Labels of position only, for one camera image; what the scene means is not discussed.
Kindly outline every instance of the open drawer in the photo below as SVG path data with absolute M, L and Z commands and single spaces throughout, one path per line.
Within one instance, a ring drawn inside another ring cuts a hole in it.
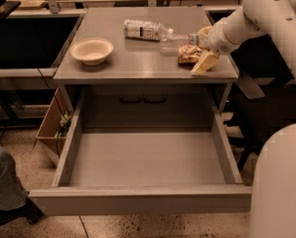
M 243 212 L 241 177 L 204 85 L 93 85 L 81 92 L 47 215 Z

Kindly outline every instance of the plastic bottle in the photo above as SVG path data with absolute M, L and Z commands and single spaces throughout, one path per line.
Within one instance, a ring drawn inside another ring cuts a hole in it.
M 165 56 L 176 56 L 179 47 L 183 45 L 199 46 L 199 36 L 197 34 L 164 35 L 160 40 L 160 52 Z
M 172 33 L 173 29 L 168 29 L 161 23 L 139 20 L 124 21 L 125 38 L 159 42 L 162 36 Z

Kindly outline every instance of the gray pants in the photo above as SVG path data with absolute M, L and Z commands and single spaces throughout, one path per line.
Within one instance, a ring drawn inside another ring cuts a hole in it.
M 22 187 L 16 175 L 13 157 L 0 147 L 0 210 L 10 210 L 23 206 L 28 192 Z

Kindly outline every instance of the white bowl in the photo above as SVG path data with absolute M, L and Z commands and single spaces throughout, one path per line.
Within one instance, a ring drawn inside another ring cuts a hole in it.
M 87 65 L 97 65 L 104 62 L 112 51 L 112 43 L 102 38 L 81 40 L 70 48 L 71 55 Z

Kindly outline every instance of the floor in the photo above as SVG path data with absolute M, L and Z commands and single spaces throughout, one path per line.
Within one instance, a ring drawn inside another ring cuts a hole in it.
M 37 131 L 37 129 L 0 131 L 0 145 L 14 156 L 17 174 L 27 190 L 50 187 L 56 170 L 51 161 L 53 153 L 41 142 L 36 142 Z M 252 164 L 249 164 L 243 172 L 247 184 L 251 182 L 252 169 Z M 0 227 L 0 238 L 245 238 L 248 237 L 248 227 L 248 212 L 237 214 L 48 216 L 36 225 L 30 225 L 24 218 L 8 223 Z

